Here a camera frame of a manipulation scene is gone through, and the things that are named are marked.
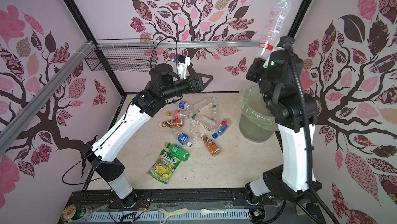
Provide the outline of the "red cap white bottle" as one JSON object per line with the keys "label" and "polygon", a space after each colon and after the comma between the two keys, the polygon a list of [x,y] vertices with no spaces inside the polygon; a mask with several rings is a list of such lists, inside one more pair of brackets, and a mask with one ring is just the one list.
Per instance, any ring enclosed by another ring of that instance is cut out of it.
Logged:
{"label": "red cap white bottle", "polygon": [[266,60],[277,46],[284,21],[287,19],[290,9],[291,2],[281,0],[270,11],[259,42],[259,58]]}

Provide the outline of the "Pocari Sweat bottle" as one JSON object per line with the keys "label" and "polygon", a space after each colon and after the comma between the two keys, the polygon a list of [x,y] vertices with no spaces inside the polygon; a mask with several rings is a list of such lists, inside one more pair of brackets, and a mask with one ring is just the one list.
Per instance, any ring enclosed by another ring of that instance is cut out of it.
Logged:
{"label": "Pocari Sweat bottle", "polygon": [[193,146],[192,142],[190,141],[190,137],[185,133],[177,133],[176,138],[177,141],[182,145],[185,145],[187,147]]}

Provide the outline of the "green soda bottle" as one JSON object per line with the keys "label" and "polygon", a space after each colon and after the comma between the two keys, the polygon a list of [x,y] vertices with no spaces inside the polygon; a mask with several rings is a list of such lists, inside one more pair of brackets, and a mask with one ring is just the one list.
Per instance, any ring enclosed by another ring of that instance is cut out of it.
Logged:
{"label": "green soda bottle", "polygon": [[178,159],[180,159],[183,162],[186,162],[190,156],[190,153],[188,151],[186,151],[185,149],[183,149],[182,147],[180,147],[177,144],[173,144],[173,143],[166,143],[164,145],[169,152],[177,157]]}

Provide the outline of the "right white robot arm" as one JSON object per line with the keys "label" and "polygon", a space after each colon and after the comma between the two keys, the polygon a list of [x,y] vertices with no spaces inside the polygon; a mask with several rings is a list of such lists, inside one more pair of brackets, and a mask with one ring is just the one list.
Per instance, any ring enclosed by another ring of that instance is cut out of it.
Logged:
{"label": "right white robot arm", "polygon": [[296,69],[292,69],[286,51],[276,51],[268,60],[255,58],[246,75],[258,84],[266,107],[275,118],[283,150],[283,165],[246,185],[252,199],[275,195],[295,203],[304,197],[314,197],[322,187],[307,156],[314,150],[317,104],[314,97],[297,86],[302,59],[296,57],[295,65]]}

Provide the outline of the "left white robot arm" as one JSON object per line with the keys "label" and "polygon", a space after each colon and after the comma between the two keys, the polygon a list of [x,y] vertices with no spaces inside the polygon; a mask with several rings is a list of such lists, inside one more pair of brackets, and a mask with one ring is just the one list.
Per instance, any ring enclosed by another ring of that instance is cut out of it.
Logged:
{"label": "left white robot arm", "polygon": [[214,79],[183,63],[177,64],[176,73],[172,65],[158,64],[149,74],[150,82],[134,97],[121,119],[102,138],[81,150],[83,158],[128,206],[133,205],[136,196],[125,176],[125,167],[117,158],[118,153],[143,124],[165,107],[167,100],[202,92]]}

